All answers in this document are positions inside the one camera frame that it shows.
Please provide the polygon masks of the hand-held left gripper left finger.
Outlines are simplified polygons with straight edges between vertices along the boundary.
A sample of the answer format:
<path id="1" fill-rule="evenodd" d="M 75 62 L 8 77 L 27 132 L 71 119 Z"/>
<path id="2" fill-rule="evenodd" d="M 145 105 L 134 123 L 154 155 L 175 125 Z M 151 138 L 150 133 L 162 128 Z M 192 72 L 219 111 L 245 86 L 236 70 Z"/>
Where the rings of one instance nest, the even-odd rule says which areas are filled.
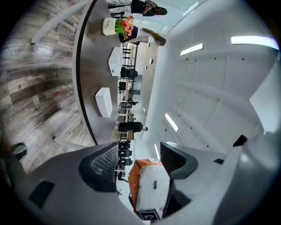
<path id="1" fill-rule="evenodd" d="M 116 142 L 63 153 L 19 180 L 14 190 L 46 225 L 140 225 L 118 197 L 117 164 Z"/>

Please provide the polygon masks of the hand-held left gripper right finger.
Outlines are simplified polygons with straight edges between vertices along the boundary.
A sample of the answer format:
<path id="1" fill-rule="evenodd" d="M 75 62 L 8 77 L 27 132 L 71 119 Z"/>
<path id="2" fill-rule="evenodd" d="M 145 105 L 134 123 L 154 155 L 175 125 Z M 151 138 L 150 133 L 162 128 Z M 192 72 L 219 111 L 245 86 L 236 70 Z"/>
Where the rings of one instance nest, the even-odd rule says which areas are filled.
<path id="1" fill-rule="evenodd" d="M 176 192 L 193 200 L 213 181 L 227 155 L 161 142 L 160 156 Z"/>

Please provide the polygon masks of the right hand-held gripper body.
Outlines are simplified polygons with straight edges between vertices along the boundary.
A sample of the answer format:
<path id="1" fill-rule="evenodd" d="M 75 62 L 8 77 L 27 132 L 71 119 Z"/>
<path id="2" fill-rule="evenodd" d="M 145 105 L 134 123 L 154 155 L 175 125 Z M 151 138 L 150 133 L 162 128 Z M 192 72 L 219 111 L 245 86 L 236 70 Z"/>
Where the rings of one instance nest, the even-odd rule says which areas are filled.
<path id="1" fill-rule="evenodd" d="M 159 221 L 162 220 L 163 209 L 156 208 L 143 211 L 134 210 L 134 213 L 143 221 Z"/>

